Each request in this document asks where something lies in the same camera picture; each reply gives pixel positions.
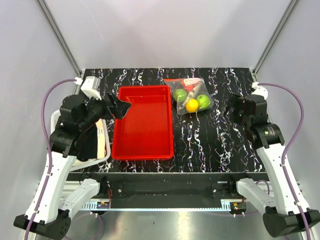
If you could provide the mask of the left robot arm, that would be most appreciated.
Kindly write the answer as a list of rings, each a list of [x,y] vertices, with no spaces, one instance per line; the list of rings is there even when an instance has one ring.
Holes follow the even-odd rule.
[[[91,173],[65,201],[61,195],[71,168],[89,143],[99,120],[123,119],[132,105],[109,93],[106,99],[67,96],[59,109],[58,125],[46,135],[48,154],[45,169],[34,199],[25,214],[18,215],[13,225],[52,239],[63,239],[76,213],[92,198],[103,198],[109,192],[107,178]]]

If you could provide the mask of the red fake apple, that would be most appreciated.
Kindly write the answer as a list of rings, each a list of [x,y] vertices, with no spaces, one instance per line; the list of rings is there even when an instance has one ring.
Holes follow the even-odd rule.
[[[184,89],[184,90],[187,89],[183,78],[175,79],[174,87],[175,87],[175,89]]]

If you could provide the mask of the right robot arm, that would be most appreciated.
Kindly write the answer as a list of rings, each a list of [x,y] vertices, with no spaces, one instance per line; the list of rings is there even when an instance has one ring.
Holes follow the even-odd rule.
[[[280,127],[269,122],[267,86],[267,83],[255,82],[252,84],[251,94],[231,94],[222,107],[221,114],[226,116],[231,113],[231,121],[243,127],[246,139],[263,162],[273,196],[248,177],[231,180],[227,185],[227,192],[232,198],[242,196],[251,202],[262,215],[264,227],[273,238],[300,233],[305,235],[305,240],[315,240],[317,236],[313,233],[313,227],[320,222],[320,212],[311,209],[303,196],[287,156],[289,147],[302,127],[304,107],[292,90],[281,87],[297,100],[300,107],[297,129],[289,143],[285,143]]]

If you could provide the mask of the clear zip top bag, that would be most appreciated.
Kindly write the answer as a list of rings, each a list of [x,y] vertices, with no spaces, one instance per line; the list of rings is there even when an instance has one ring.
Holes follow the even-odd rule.
[[[178,115],[206,111],[213,106],[213,100],[202,78],[164,79],[176,103]]]

